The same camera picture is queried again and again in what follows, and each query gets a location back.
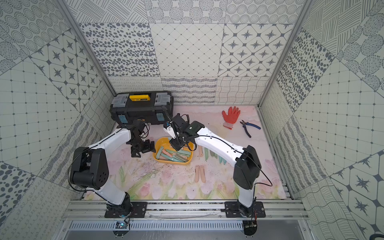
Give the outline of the yellow plastic storage box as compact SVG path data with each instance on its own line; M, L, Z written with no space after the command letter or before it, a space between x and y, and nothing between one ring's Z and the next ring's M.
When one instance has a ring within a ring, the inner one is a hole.
M182 147L177 151L171 146L170 138L163 137L155 143L153 157L159 163L188 165L193 158L193 152L189 147L192 147L192 144L188 144L187 147Z

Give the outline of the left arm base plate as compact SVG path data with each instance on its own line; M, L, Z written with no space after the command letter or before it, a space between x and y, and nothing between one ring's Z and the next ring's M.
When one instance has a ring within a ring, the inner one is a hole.
M129 202L122 205L106 204L105 218L144 218L148 202Z

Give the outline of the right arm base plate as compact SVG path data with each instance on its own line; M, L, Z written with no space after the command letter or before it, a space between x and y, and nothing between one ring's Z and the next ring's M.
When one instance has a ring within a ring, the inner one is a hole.
M239 201L224 202L224 209L227 218L265 218L265 208L262 202L254 202L249 208L240 204Z

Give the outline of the pale pink knife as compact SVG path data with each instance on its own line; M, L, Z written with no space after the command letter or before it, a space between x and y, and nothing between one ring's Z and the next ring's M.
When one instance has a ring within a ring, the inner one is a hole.
M200 179L200 166L195 166L195 183L198 183Z

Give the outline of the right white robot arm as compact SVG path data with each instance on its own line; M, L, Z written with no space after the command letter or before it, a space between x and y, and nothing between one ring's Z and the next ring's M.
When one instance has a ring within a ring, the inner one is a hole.
M254 147L235 145L205 127L202 123L190 123L177 114L171 117L165 113L164 130L172 137L171 146L181 150L189 143L204 147L226 160L234 167L233 180L239 186L238 212L244 217L256 217L255 186L261 185L257 178L262 165Z

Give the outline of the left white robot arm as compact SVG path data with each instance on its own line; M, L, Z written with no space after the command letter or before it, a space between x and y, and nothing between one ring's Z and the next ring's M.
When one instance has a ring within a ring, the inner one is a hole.
M70 187L82 188L81 192L94 192L107 203L107 212L119 217L129 217L134 212L130 195L120 190L109 179L108 156L122 145L131 146L131 157L140 158L141 154L155 152L155 142L145 140L150 127L134 120L88 147L79 147L74 152L73 161L68 169Z

